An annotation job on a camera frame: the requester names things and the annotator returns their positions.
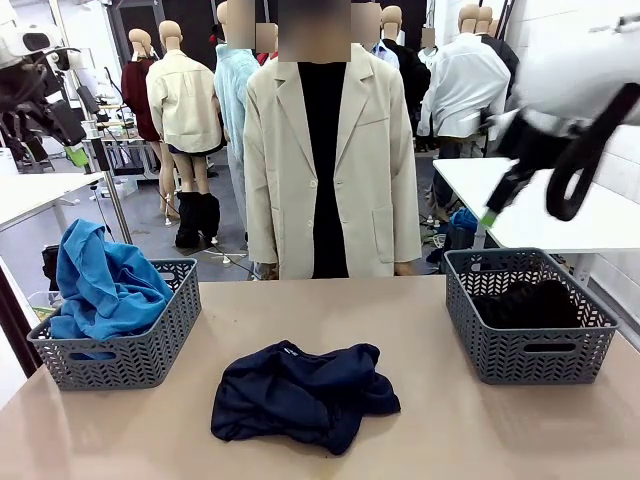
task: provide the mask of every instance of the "beige blazer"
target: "beige blazer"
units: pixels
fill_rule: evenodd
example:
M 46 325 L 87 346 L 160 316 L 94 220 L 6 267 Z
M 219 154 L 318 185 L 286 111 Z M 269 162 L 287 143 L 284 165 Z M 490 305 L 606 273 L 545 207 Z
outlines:
M 147 75 L 153 125 L 169 145 L 186 153 L 213 150 L 222 127 L 213 103 L 213 72 L 180 50 L 170 50 Z
M 281 279 L 313 275 L 318 179 L 296 63 L 249 80 L 244 130 L 249 253 Z M 334 176 L 351 277 L 393 276 L 420 258 L 415 156 L 400 73 L 352 45 Z

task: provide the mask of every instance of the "blazer lapel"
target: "blazer lapel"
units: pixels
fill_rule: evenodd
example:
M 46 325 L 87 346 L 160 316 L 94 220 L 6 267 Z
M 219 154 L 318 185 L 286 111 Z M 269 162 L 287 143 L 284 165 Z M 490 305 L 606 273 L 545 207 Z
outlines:
M 368 53 L 357 44 L 351 46 L 351 62 L 347 64 L 340 104 L 340 123 L 336 151 L 336 170 L 342 161 L 351 134 L 367 104 L 369 94 L 363 80 L 373 76 Z
M 289 124 L 295 133 L 296 140 L 304 152 L 309 163 L 309 168 L 316 176 L 316 168 L 313 163 L 313 151 L 311 149 L 311 137 L 309 136 L 309 123 L 307 122 L 307 110 L 304 105 L 302 83 L 298 73 L 298 64 L 295 62 L 278 62 L 276 80 L 282 81 L 276 90 L 276 95 L 282 105 Z

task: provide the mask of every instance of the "gray plastic basket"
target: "gray plastic basket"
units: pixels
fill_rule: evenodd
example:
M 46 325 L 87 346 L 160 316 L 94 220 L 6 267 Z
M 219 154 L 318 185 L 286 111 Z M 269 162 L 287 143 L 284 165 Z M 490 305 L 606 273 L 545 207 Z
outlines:
M 535 249 L 446 254 L 447 308 L 478 377 L 488 384 L 593 383 L 618 327 L 616 316 L 549 255 Z M 496 330 L 471 297 L 499 295 L 516 281 L 562 282 L 582 328 Z
M 104 342 L 58 340 L 51 338 L 47 320 L 29 333 L 28 340 L 61 390 L 153 388 L 164 381 L 202 305 L 195 260 L 152 263 L 174 295 L 148 332 Z

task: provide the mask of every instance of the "gray floor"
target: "gray floor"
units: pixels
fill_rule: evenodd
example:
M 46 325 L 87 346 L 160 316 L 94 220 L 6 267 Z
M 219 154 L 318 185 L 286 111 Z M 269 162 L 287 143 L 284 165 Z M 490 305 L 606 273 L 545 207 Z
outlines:
M 418 196 L 421 210 L 424 211 L 424 192 L 431 184 L 433 164 L 430 158 L 421 157 L 416 161 L 418 169 Z M 55 162 L 56 170 L 77 171 L 66 160 Z M 240 222 L 238 209 L 233 195 L 231 178 L 226 165 L 216 167 L 219 177 L 210 179 L 211 192 L 218 197 L 221 206 L 221 225 L 218 235 L 217 248 L 225 253 L 247 253 L 244 241 L 244 229 Z M 93 192 L 84 188 L 67 195 L 67 199 L 79 199 L 80 204 L 64 207 L 64 214 L 69 223 L 77 218 L 84 218 L 93 222 L 103 223 L 98 206 L 89 197 Z M 223 264 L 220 256 L 210 252 L 181 252 L 174 246 L 178 225 L 165 226 L 164 215 L 160 211 L 160 196 L 157 183 L 140 184 L 139 190 L 127 197 L 123 208 L 129 224 L 134 243 L 150 259 L 182 258 L 189 256 L 198 260 L 198 278 L 204 282 L 244 281 L 248 272 L 233 264 Z M 109 199 L 101 200 L 108 225 L 117 241 L 121 241 L 118 222 L 113 214 L 113 207 Z M 48 281 L 42 275 L 41 251 L 45 245 L 59 243 L 60 229 L 51 210 L 42 212 L 24 222 L 0 232 L 0 256 L 9 266 L 20 288 L 30 294 L 47 290 Z M 247 259 L 234 257 L 234 261 L 249 268 Z M 424 261 L 418 262 L 420 273 L 426 271 Z

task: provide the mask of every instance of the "basket rim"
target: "basket rim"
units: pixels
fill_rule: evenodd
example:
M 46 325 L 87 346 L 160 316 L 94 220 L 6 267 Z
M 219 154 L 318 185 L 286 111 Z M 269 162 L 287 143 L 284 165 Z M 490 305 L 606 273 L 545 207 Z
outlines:
M 551 266 L 554 270 L 556 270 L 560 276 L 562 276 L 564 279 L 566 279 L 569 283 L 571 283 L 573 285 L 573 287 L 576 290 L 580 290 L 582 292 L 582 294 L 587 297 L 589 299 L 589 301 L 593 302 L 596 307 L 598 308 L 598 310 L 600 310 L 600 312 L 605 315 L 607 317 L 607 319 L 613 323 L 613 325 L 608 326 L 608 327 L 581 327 L 581 328 L 510 328 L 510 329 L 498 329 L 498 328 L 493 328 L 490 327 L 489 325 L 487 325 L 484 321 L 484 319 L 482 318 L 482 316 L 480 315 L 480 313 L 478 312 L 478 310 L 476 309 L 475 304 L 473 303 L 473 300 L 471 299 L 471 295 L 469 295 L 469 292 L 467 292 L 467 289 L 464 287 L 464 285 L 462 284 L 462 280 L 460 280 L 460 276 L 458 275 L 458 272 L 455 270 L 455 268 L 453 268 L 453 265 L 451 263 L 451 260 L 449 257 L 465 257 L 465 256 L 472 256 L 472 255 L 483 255 L 486 254 L 488 252 L 491 253 L 537 253 L 537 254 L 541 254 L 545 260 L 547 262 L 551 263 Z M 557 264 L 557 262 L 551 257 L 551 255 L 549 255 L 547 252 L 545 252 L 544 250 L 541 250 L 539 248 L 492 248 L 492 249 L 482 249 L 482 250 L 451 250 L 447 253 L 445 253 L 445 261 L 447 263 L 447 276 L 450 274 L 453 274 L 456 281 L 458 282 L 458 284 L 462 287 L 462 291 L 464 292 L 464 295 L 467 299 L 467 301 L 471 304 L 471 308 L 473 309 L 473 313 L 475 313 L 476 317 L 478 318 L 478 320 L 480 320 L 480 324 L 482 325 L 483 328 L 492 331 L 492 332 L 496 332 L 499 334 L 505 334 L 505 333 L 522 333 L 522 332 L 540 332 L 541 334 L 544 333 L 550 333 L 550 334 L 570 334 L 570 333 L 588 333 L 588 332 L 611 332 L 611 331 L 617 331 L 619 326 L 620 326 L 620 322 L 618 321 L 618 315 L 608 306 L 605 305 L 605 303 L 600 300 L 599 298 L 595 297 L 593 294 L 591 294 L 589 291 L 587 291 L 585 288 L 583 288 L 577 281 L 576 279 L 570 275 L 568 272 L 565 272 L 564 270 L 562 270 L 560 268 L 560 266 Z
M 149 260 L 149 261 L 154 266 L 156 264 L 166 265 L 166 264 L 171 264 L 171 263 L 183 263 L 183 264 L 184 263 L 188 263 L 188 264 L 191 264 L 191 268 L 189 269 L 189 272 L 187 273 L 187 275 L 184 277 L 184 280 L 180 283 L 180 285 L 178 286 L 176 291 L 173 293 L 173 296 L 171 297 L 171 300 L 169 300 L 167 302 L 167 306 L 164 308 L 162 313 L 160 315 L 158 315 L 158 318 L 156 319 L 156 321 L 153 323 L 153 325 L 151 325 L 147 329 L 146 332 L 138 334 L 138 335 L 129 335 L 129 336 L 126 336 L 126 337 L 113 337 L 113 338 L 109 338 L 107 340 L 96 340 L 94 338 L 47 338 L 47 339 L 36 338 L 36 335 L 40 334 L 43 330 L 45 330 L 46 328 L 51 326 L 51 318 L 56 316 L 58 314 L 58 312 L 60 312 L 60 308 L 58 308 L 53 315 L 50 315 L 49 318 L 47 318 L 43 322 L 40 322 L 33 329 L 31 329 L 31 331 L 27 335 L 27 340 L 29 342 L 31 342 L 32 344 L 34 344 L 34 345 L 41 345 L 41 344 L 44 344 L 44 343 L 50 344 L 52 342 L 53 343 L 64 342 L 64 343 L 69 344 L 69 345 L 88 345 L 88 344 L 96 345 L 97 344 L 98 346 L 103 346 L 103 345 L 109 345 L 109 344 L 129 343 L 131 341 L 146 339 L 149 335 L 154 333 L 154 331 L 156 330 L 156 328 L 160 324 L 160 320 L 162 320 L 162 318 L 164 317 L 165 313 L 167 313 L 167 311 L 169 310 L 169 307 L 171 306 L 171 303 L 176 298 L 178 292 L 180 291 L 180 289 L 182 289 L 183 285 L 188 280 L 188 278 L 196 270 L 196 266 L 198 264 L 198 260 L 196 260 L 195 258 L 160 259 L 160 260 Z

